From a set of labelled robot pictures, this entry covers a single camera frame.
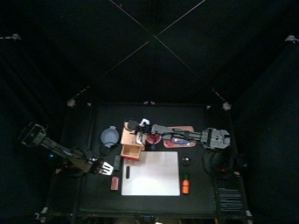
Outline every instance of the red object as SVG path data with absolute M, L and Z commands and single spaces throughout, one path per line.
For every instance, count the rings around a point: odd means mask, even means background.
M 191 187 L 189 180 L 185 179 L 185 180 L 181 182 L 181 193 L 188 194 L 188 193 L 189 193 L 189 187 Z
M 116 191 L 117 190 L 117 181 L 119 181 L 119 178 L 113 177 L 112 181 L 111 181 L 111 191 Z
M 160 141 L 161 141 L 161 136 L 159 135 L 151 135 L 147 137 L 145 141 L 149 143 L 149 144 L 157 144 Z

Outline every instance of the small box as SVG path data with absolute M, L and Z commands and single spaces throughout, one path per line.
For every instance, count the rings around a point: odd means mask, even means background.
M 123 129 L 123 136 L 120 143 L 123 144 L 123 150 L 120 156 L 123 158 L 139 160 L 140 152 L 145 149 L 145 135 L 143 135 L 143 144 L 136 143 L 136 135 L 133 131 Z

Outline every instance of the black curtain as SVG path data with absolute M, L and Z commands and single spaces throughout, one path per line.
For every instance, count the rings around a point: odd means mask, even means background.
M 0 28 L 1 34 L 12 34 Z M 28 123 L 36 122 L 58 141 L 66 108 L 29 52 L 21 41 L 0 39 L 0 219 L 42 209 L 52 175 L 49 152 L 21 146 L 17 137 Z
M 239 150 L 245 152 L 251 211 L 299 221 L 299 43 L 287 46 L 233 105 Z

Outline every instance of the cable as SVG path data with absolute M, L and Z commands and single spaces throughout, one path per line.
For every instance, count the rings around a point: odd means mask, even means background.
M 128 12 L 115 3 L 115 1 L 109 0 L 109 2 L 125 13 L 125 15 L 137 23 L 137 25 L 144 29 L 144 31 L 157 40 L 157 42 L 163 45 L 163 47 L 165 47 L 165 49 L 169 51 L 169 53 L 173 55 L 173 57 L 183 63 L 183 65 L 187 67 L 187 69 L 191 71 L 191 73 L 196 76 L 200 76 L 200 80 L 203 82 L 203 84 L 205 85 L 207 88 L 209 88 L 209 90 L 212 91 L 212 93 L 220 98 L 220 100 L 223 102 L 228 102 L 224 97 L 220 95 L 220 93 L 213 89 L 213 87 L 211 85 L 208 85 L 208 83 L 203 80 L 201 78 L 201 74 L 197 74 L 192 68 L 189 67 L 189 65 L 183 61 L 183 59 L 175 54 L 175 52 L 171 50 L 171 48 L 165 45 L 165 43 L 157 38 L 157 36 L 160 34 L 164 33 L 165 30 L 169 29 L 171 26 L 173 26 L 173 24 L 176 24 L 204 2 L 205 0 L 203 0 L 201 2 L 199 2 L 188 11 L 187 13 L 184 13 L 156 35 L 153 35 L 148 29 L 137 22 L 137 20 L 128 14 Z M 104 77 L 147 44 L 149 43 L 149 41 L 144 42 L 144 44 L 100 76 Z

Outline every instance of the black table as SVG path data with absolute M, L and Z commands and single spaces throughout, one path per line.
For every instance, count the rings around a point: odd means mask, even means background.
M 231 128 L 229 112 L 221 106 L 201 105 L 137 105 L 137 104 L 93 104 L 78 105 L 69 109 L 65 119 L 61 144 L 69 148 L 78 147 L 86 154 L 98 154 L 101 147 L 100 134 L 109 126 L 116 126 L 119 134 L 124 127 L 124 120 L 135 118 L 141 121 L 148 119 L 151 123 L 163 126 L 192 126 L 195 131 L 207 128 L 224 129 L 231 134 L 231 146 L 228 151 L 236 153 L 233 130 Z M 220 212 L 220 197 L 217 194 L 217 180 L 203 170 L 201 158 L 207 151 L 196 143 L 195 147 L 165 149 L 163 142 L 156 151 L 177 151 L 179 174 L 191 174 L 191 192 L 180 196 L 121 196 L 121 170 L 113 173 L 120 179 L 119 190 L 112 192 L 111 176 L 85 174 L 76 177 L 65 173 L 53 174 L 50 193 L 48 199 L 49 215 L 74 216 L 135 216 L 135 217 L 175 217 L 175 218 L 215 218 L 216 215 L 227 216 Z M 115 155 L 121 151 L 121 144 L 108 152 L 105 160 L 113 164 Z M 183 157 L 191 158 L 191 164 L 183 164 Z M 247 202 L 241 177 L 232 180 L 220 180 L 219 189 L 235 187 L 241 195 L 241 209 L 232 211 L 232 218 L 244 219 Z

